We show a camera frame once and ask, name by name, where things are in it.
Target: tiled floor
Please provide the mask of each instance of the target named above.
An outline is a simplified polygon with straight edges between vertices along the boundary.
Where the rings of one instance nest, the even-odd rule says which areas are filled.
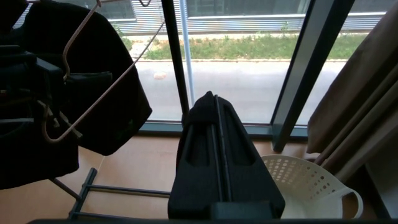
[[[254,143],[260,155],[273,154],[270,142]],[[95,184],[170,191],[175,176],[177,138],[136,136],[111,156],[80,149],[78,171],[59,178],[79,192],[91,167],[98,170]],[[288,156],[306,157],[305,144],[288,144]],[[0,190],[0,223],[27,223],[38,218],[65,218],[74,199],[48,180]],[[355,202],[348,202],[355,208]],[[167,218],[167,199],[90,192],[82,212],[136,218]]]

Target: concrete pavement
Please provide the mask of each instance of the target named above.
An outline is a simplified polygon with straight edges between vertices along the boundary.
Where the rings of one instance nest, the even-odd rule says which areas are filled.
[[[307,123],[344,64],[327,62],[323,66],[297,124]],[[180,120],[182,112],[172,62],[139,62],[136,66],[154,110],[150,119]],[[287,62],[192,63],[195,96],[199,98],[211,90],[234,105],[242,122],[269,123],[288,67]]]

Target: brown curtain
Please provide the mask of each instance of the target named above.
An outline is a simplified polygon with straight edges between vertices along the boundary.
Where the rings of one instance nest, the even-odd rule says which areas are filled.
[[[392,137],[398,123],[396,27],[398,3],[359,45],[308,122],[307,152],[320,152],[315,162],[340,180],[398,138]]]

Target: green vegetation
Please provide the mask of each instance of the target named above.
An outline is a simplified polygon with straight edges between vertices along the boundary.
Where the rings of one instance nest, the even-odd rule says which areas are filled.
[[[329,54],[329,59],[348,59],[366,34],[342,34]],[[190,39],[193,59],[290,59],[298,35],[270,34],[250,35],[241,39],[232,39],[227,35],[222,39]],[[181,44],[183,58],[184,48]],[[146,59],[171,59],[169,43],[156,40]]]
[[[128,39],[127,37],[124,37],[123,32],[120,30],[120,28],[117,25],[113,25],[113,28],[116,30],[116,32],[118,33],[120,39],[122,39],[124,46],[126,46],[126,48],[128,49],[128,51],[131,50],[132,48],[132,44],[133,41]]]

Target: laundry basket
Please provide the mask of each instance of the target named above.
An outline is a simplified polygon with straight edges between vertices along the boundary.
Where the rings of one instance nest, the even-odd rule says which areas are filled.
[[[359,218],[363,201],[359,193],[346,187],[324,168],[289,156],[262,156],[269,173],[285,199],[281,218],[343,218],[344,195],[358,199]]]

